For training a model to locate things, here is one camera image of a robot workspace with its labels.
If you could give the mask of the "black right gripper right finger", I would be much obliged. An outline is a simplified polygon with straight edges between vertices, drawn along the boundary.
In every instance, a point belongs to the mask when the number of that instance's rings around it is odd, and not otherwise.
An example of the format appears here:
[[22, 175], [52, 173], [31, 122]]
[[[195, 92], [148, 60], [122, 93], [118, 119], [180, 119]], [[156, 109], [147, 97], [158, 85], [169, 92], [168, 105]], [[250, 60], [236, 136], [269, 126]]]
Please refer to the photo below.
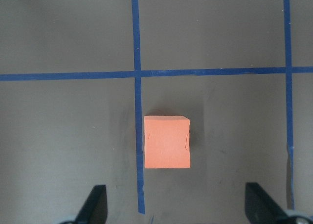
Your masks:
[[287, 214], [256, 182], [245, 186], [245, 215], [250, 224], [279, 224]]

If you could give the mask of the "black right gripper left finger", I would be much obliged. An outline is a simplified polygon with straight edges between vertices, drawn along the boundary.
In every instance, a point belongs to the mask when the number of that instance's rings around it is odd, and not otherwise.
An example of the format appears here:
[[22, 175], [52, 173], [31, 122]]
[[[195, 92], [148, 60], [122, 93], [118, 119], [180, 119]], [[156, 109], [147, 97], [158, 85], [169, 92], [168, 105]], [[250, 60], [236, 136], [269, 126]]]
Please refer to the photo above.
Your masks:
[[75, 224], [105, 224], [108, 218], [106, 185], [95, 185], [84, 202]]

